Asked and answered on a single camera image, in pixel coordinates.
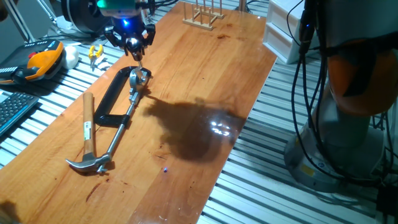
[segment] computer keyboard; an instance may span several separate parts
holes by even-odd
[[[0,136],[28,112],[39,100],[36,96],[13,93],[0,102]]]

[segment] wooden tabletop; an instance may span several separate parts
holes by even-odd
[[[106,175],[65,162],[82,157],[80,96],[0,170],[0,208],[21,223],[196,223],[275,60],[262,45],[264,18],[223,12],[213,31],[183,24],[182,3],[157,23],[142,61],[149,91]],[[96,107],[130,65],[122,57],[87,90]],[[127,83],[112,112],[124,114],[128,97]],[[96,127],[97,155],[115,132]]]

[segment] hammer handle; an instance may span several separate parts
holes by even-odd
[[[90,92],[85,92],[83,94],[83,131],[84,131],[84,137],[85,137],[84,155],[92,152],[95,156],[95,151],[94,151],[94,133],[95,133],[94,96]]]

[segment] small blue object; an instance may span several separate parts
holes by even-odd
[[[123,19],[123,24],[124,24],[124,26],[128,26],[129,22],[127,20]]]

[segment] white container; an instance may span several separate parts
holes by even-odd
[[[296,62],[299,59],[299,46],[291,38],[287,27],[287,14],[300,0],[270,0],[266,29],[263,44],[285,63]],[[299,27],[304,2],[299,4],[289,14],[289,26],[294,38],[299,41]],[[318,47],[316,33],[313,36],[311,48]],[[317,53],[317,50],[308,51],[307,55]]]

